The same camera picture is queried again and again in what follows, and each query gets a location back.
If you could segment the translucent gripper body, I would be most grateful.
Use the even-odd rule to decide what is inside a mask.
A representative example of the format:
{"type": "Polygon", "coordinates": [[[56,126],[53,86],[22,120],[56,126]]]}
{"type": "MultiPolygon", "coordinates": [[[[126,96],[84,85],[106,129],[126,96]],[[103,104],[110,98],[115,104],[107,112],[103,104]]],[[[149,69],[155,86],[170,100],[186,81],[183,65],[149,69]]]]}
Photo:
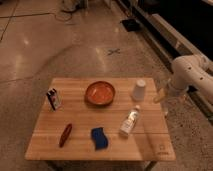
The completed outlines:
{"type": "Polygon", "coordinates": [[[154,103],[160,103],[165,116],[168,115],[169,109],[167,101],[171,99],[182,101],[185,98],[185,94],[188,88],[176,88],[172,79],[169,79],[164,87],[162,87],[157,95],[153,98],[154,103]]]}

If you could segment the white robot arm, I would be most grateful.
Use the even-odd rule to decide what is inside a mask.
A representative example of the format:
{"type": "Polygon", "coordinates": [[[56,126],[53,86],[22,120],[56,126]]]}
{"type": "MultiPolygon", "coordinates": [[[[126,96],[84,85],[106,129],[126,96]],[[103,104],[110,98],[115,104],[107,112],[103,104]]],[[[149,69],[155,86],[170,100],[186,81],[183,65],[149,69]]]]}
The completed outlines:
{"type": "Polygon", "coordinates": [[[213,76],[207,72],[210,60],[203,55],[184,55],[171,63],[172,75],[154,97],[154,103],[166,99],[183,102],[190,86],[196,88],[213,105],[213,76]]]}

